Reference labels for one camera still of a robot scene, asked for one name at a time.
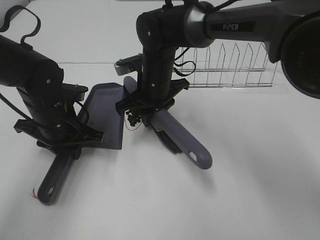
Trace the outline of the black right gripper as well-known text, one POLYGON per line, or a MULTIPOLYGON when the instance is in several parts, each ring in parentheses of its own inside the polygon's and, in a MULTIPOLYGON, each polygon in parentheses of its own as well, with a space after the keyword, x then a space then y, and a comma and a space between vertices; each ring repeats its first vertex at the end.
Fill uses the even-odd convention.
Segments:
MULTIPOLYGON (((138 90, 146 100, 159 103, 176 96, 190 83, 185 79, 172 79, 173 65, 178 47, 185 47, 184 23, 187 9, 184 6, 159 8, 144 12, 136 20, 136 32, 143 47, 142 80, 138 90)), ((115 104, 118 113, 125 110, 147 108, 138 92, 130 93, 115 104)))

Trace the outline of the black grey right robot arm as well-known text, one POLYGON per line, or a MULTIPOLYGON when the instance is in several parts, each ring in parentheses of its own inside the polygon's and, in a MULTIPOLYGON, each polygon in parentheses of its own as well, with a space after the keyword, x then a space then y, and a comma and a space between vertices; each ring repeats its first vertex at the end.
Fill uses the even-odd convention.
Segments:
POLYGON ((136 20, 143 52, 117 62, 118 74, 138 73, 137 88, 116 104, 116 110, 160 109, 181 90, 185 75, 177 72, 178 48, 206 48, 215 40, 261 42, 271 63, 282 70, 301 93, 320 96, 320 3, 317 0, 277 0, 241 7, 227 1, 171 1, 143 12, 136 20))

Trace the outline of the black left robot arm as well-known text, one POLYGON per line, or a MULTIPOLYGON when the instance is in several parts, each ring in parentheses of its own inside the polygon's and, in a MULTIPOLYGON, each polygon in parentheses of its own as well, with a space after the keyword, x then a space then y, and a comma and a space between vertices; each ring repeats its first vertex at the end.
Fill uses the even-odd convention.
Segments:
POLYGON ((14 125, 17 133, 37 140, 37 145, 57 154, 100 142, 103 132, 81 122, 74 104, 80 104, 86 86, 64 83, 64 70, 31 46, 0 38, 0 83, 15 87, 26 105, 27 116, 4 96, 1 99, 23 117, 14 125))

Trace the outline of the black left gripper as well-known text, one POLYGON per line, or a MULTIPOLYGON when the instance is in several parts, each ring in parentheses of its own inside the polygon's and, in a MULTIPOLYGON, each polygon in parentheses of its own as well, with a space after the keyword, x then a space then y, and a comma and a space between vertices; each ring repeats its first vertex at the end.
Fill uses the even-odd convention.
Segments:
POLYGON ((20 63, 16 89, 30 116, 16 123, 16 131, 35 138, 36 145, 58 155, 66 150, 78 160, 83 141, 101 142, 104 133, 80 122, 74 104, 64 98, 64 70, 52 60, 20 63))

